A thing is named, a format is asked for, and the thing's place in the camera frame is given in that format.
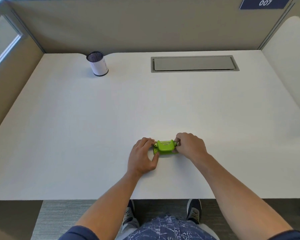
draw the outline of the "number sign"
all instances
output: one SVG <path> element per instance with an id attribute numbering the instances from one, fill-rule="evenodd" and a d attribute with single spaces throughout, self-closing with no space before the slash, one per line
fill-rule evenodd
<path id="1" fill-rule="evenodd" d="M 283 9 L 289 0 L 243 0 L 240 9 Z"/>

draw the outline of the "shoe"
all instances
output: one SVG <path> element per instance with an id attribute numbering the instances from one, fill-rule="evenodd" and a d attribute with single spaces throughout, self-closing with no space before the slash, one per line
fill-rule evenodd
<path id="1" fill-rule="evenodd" d="M 122 225 L 124 226 L 125 224 L 131 222 L 134 218 L 134 202 L 133 200 L 129 200 L 126 212 L 123 217 Z"/>
<path id="2" fill-rule="evenodd" d="M 195 224 L 200 223 L 202 215 L 201 202 L 199 199 L 190 199 L 187 205 L 187 221 L 193 221 Z"/>

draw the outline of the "window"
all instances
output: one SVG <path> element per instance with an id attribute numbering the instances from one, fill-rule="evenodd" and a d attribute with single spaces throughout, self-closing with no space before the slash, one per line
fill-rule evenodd
<path id="1" fill-rule="evenodd" d="M 20 38 L 21 35 L 10 22 L 3 15 L 0 16 L 0 62 Z"/>

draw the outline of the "hand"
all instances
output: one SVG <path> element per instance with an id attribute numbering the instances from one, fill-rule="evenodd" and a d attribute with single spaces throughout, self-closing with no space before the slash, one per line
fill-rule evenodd
<path id="1" fill-rule="evenodd" d="M 156 169 L 159 152 L 154 155 L 152 161 L 148 157 L 148 150 L 154 143 L 154 139 L 145 137 L 136 142 L 129 156 L 127 173 L 141 177 L 143 174 Z"/>
<path id="2" fill-rule="evenodd" d="M 176 150 L 192 162 L 208 155 L 204 141 L 191 133 L 177 133 L 174 141 L 179 142 Z"/>

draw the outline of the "dark blue sleeve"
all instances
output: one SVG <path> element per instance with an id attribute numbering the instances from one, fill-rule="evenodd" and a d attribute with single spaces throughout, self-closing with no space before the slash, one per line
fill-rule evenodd
<path id="1" fill-rule="evenodd" d="M 296 230 L 282 232 L 269 238 L 269 240 L 300 240 L 300 232 Z"/>
<path id="2" fill-rule="evenodd" d="M 99 240 L 99 238 L 89 228 L 73 226 L 59 240 Z"/>

